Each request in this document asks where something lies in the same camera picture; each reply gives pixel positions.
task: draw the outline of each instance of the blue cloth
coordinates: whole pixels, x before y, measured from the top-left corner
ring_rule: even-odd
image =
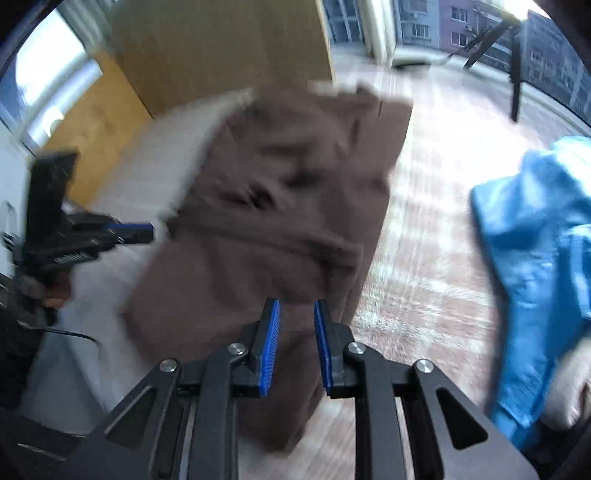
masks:
[[[509,299],[491,418],[523,449],[557,362],[591,319],[591,140],[527,152],[515,177],[474,187],[472,208]]]

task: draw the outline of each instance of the apartment building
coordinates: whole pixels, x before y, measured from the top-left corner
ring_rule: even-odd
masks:
[[[457,51],[474,38],[473,0],[440,0],[440,48]]]
[[[439,0],[398,0],[402,43],[440,48]]]
[[[521,36],[523,79],[591,120],[591,76],[560,29],[530,11]]]

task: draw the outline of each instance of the brown towel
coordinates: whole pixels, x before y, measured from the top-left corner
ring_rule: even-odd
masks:
[[[295,445],[321,398],[313,303],[350,323],[389,201],[387,174],[411,106],[365,90],[322,97],[267,89],[230,117],[125,320],[156,362],[200,359],[282,302],[269,397],[242,400],[242,431],[269,449]]]

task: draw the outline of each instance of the black clamp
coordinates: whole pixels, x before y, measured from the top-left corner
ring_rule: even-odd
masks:
[[[330,398],[355,399],[356,480],[407,478],[395,399],[401,399],[417,480],[536,480],[534,468],[430,360],[386,360],[355,342],[316,302],[314,327]]]
[[[260,321],[202,361],[163,360],[59,469],[60,480],[238,478],[236,402],[265,396],[280,322],[268,299]]]
[[[31,166],[24,238],[17,238],[14,232],[0,232],[16,266],[8,309],[24,327],[40,326],[38,311],[45,289],[57,285],[72,266],[97,260],[102,252],[118,245],[154,240],[150,223],[122,223],[110,215],[86,210],[68,214],[63,210],[76,157],[75,152],[65,152],[37,158]],[[52,325],[57,312],[49,308],[44,312]]]

